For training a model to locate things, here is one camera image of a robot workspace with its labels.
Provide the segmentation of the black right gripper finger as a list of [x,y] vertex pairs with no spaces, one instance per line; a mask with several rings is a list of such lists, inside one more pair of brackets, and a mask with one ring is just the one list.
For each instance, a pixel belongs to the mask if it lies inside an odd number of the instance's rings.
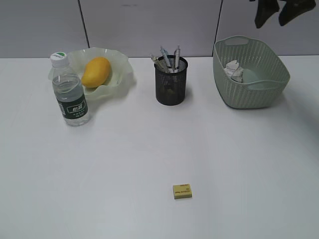
[[286,4],[279,14],[280,26],[288,24],[299,15],[311,11],[315,7],[315,0],[286,0]]
[[261,28],[273,14],[279,11],[279,9],[277,0],[258,0],[255,16],[256,28]]

